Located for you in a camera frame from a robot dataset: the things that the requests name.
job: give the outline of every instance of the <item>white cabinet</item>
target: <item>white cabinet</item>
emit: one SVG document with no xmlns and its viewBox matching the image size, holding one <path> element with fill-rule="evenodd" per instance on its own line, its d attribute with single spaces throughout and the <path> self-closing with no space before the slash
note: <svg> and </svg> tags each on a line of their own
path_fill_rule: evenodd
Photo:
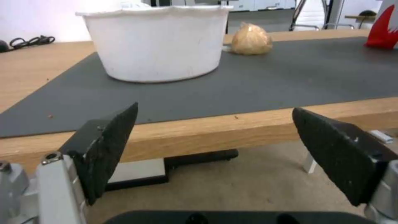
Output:
<svg viewBox="0 0 398 224">
<path fill-rule="evenodd" d="M 229 1 L 230 6 L 234 6 L 233 11 L 253 11 L 255 0 Z"/>
<path fill-rule="evenodd" d="M 172 6 L 184 6 L 185 1 L 184 0 L 171 0 Z"/>
<path fill-rule="evenodd" d="M 268 8 L 285 8 L 285 0 L 256 0 L 254 2 L 255 10 Z"/>
</svg>

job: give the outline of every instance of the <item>cable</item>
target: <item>cable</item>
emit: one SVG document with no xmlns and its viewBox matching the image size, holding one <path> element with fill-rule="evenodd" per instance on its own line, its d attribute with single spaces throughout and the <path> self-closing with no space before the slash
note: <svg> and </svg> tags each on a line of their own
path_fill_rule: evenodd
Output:
<svg viewBox="0 0 398 224">
<path fill-rule="evenodd" d="M 23 47 L 29 47 L 33 45 L 44 45 L 44 44 L 49 44 L 55 41 L 55 37 L 46 37 L 43 35 L 40 35 L 40 37 L 34 37 L 30 39 L 29 41 L 24 40 L 21 37 L 17 37 L 15 39 L 12 39 L 10 41 L 10 46 L 11 49 L 8 49 L 7 51 L 15 51 L 18 49 L 21 49 Z"/>
<path fill-rule="evenodd" d="M 359 23 L 358 29 L 361 29 L 361 28 L 362 28 L 362 24 L 363 24 L 363 22 L 365 21 L 365 19 L 367 19 L 367 18 L 368 18 L 368 17 L 365 16 L 365 17 L 362 19 L 362 21 Z"/>
<path fill-rule="evenodd" d="M 25 221 L 24 221 L 23 223 L 21 223 L 21 224 L 27 224 L 28 222 L 34 220 L 35 218 L 36 218 L 36 217 L 29 218 L 29 219 L 25 220 Z"/>
</svg>

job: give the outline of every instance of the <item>white plastic tub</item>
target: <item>white plastic tub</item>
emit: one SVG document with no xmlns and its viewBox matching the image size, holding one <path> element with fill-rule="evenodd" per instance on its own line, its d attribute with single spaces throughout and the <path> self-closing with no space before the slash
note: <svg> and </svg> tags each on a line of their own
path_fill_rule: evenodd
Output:
<svg viewBox="0 0 398 224">
<path fill-rule="evenodd" d="M 232 6 L 77 12 L 108 75 L 141 83 L 189 79 L 217 68 Z"/>
</svg>

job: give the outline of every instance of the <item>gray mat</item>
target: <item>gray mat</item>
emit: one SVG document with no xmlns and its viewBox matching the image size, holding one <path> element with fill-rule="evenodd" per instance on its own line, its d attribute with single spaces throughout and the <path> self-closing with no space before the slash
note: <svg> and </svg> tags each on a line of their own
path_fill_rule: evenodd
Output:
<svg viewBox="0 0 398 224">
<path fill-rule="evenodd" d="M 398 51 L 365 38 L 274 43 L 268 55 L 222 53 L 196 79 L 162 84 L 106 75 L 96 53 L 0 115 L 0 137 L 78 129 L 139 102 L 137 123 L 398 96 Z"/>
</svg>

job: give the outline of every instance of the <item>red fabric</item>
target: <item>red fabric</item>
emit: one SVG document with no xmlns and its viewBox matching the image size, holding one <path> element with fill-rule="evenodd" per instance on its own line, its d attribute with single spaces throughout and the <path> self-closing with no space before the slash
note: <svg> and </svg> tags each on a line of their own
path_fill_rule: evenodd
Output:
<svg viewBox="0 0 398 224">
<path fill-rule="evenodd" d="M 398 42 L 398 30 L 389 30 L 388 24 L 395 6 L 389 6 L 376 20 L 369 33 L 366 46 L 393 49 Z"/>
</svg>

